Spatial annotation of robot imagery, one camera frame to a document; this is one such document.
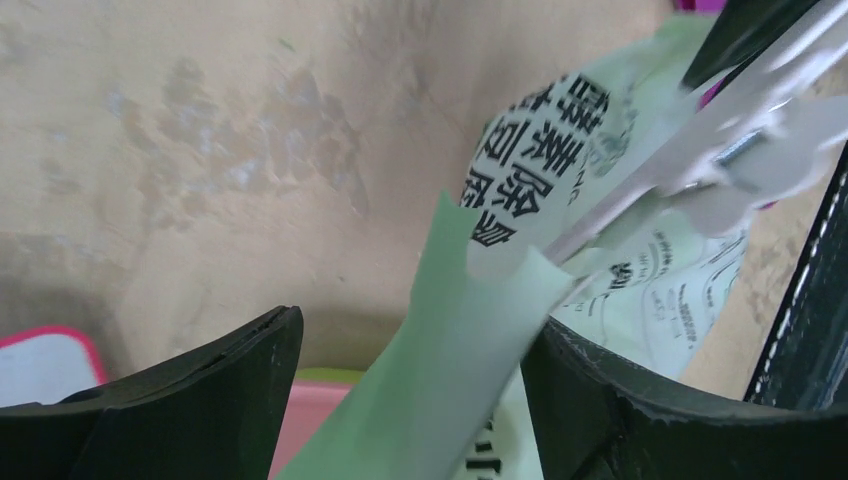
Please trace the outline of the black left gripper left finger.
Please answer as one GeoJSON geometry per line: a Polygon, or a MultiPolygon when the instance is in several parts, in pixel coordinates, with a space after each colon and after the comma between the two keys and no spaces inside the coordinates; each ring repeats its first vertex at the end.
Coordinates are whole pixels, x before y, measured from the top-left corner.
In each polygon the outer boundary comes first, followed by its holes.
{"type": "Polygon", "coordinates": [[[1,411],[5,479],[265,479],[303,337],[279,306],[53,405],[1,411]]]}

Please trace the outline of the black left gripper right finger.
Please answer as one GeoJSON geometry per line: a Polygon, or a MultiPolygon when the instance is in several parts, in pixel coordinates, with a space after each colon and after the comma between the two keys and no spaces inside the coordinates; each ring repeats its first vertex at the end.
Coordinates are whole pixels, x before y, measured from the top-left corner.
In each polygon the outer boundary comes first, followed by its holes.
{"type": "Polygon", "coordinates": [[[547,479],[843,479],[847,409],[724,398],[549,321],[521,364],[547,479]]]}

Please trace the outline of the pink green litter box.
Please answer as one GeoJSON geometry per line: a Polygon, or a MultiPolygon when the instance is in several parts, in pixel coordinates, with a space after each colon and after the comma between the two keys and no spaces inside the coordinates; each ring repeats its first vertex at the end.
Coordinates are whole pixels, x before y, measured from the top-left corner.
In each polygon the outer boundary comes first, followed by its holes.
{"type": "Polygon", "coordinates": [[[274,479],[362,378],[362,371],[306,368],[296,372],[268,478],[274,479]]]}

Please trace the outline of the green litter bag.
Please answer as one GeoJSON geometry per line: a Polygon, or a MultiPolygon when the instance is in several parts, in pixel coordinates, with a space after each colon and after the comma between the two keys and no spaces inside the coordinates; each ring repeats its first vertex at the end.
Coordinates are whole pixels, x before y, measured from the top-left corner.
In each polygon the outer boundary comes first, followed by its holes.
{"type": "Polygon", "coordinates": [[[458,203],[439,201],[406,319],[280,478],[541,477],[520,362],[544,323],[610,292],[653,234],[672,271],[703,237],[643,200],[575,252],[556,241],[695,114],[705,84],[678,81],[715,21],[676,14],[491,120],[458,203]]]}

